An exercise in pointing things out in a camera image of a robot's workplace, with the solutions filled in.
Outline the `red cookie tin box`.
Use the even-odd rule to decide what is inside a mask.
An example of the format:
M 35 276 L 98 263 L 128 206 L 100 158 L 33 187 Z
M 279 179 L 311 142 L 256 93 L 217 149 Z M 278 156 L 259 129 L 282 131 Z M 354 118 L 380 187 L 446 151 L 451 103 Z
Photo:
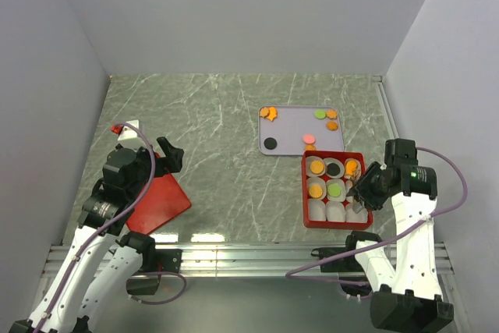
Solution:
M 361 170 L 362 173 L 365 172 L 363 155 L 358 152 L 304 152 L 301 161 L 301 174 L 303 224 L 307 228 L 363 231 L 373 224 L 373 214 L 365 208 L 358 214 L 354 213 L 352 211 L 353 199 L 346 196 L 352 188 L 350 179 L 345 178 L 345 163 L 348 159 L 356 159 L 359 162 L 358 170 Z M 314 175 L 310 172 L 309 166 L 313 160 L 319 160 L 325 164 L 323 175 Z M 326 174 L 329 163 L 336 163 L 342 168 L 342 172 L 337 178 L 331 178 Z M 327 187 L 334 183 L 342 188 L 342 194 L 339 197 L 330 197 L 327 194 Z M 308 187 L 311 184 L 319 184 L 323 188 L 324 193 L 321 199 L 313 199 L 309 196 Z

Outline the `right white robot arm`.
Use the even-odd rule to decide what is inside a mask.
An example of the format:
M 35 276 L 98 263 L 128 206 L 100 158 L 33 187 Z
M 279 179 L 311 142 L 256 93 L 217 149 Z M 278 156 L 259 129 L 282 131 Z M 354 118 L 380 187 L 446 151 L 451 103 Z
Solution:
M 395 264 L 373 233 L 352 232 L 343 251 L 345 265 L 363 269 L 370 283 L 372 325 L 394 332 L 439 332 L 448 326 L 454 307 L 443 300 L 438 281 L 431 216 L 437 176 L 419 165 L 415 142 L 387 141 L 384 163 L 372 163 L 348 195 L 354 210 L 377 211 L 390 201 L 395 213 Z

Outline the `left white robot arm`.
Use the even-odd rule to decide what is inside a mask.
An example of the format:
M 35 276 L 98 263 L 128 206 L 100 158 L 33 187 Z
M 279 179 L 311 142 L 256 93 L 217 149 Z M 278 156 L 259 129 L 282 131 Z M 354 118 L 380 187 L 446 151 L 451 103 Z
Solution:
M 102 177 L 82 206 L 69 251 L 50 289 L 12 332 L 90 332 L 102 306 L 136 273 L 161 276 L 156 244 L 149 235 L 122 233 L 154 179 L 180 172 L 184 151 L 165 137 L 138 149 L 119 144 L 107 156 Z

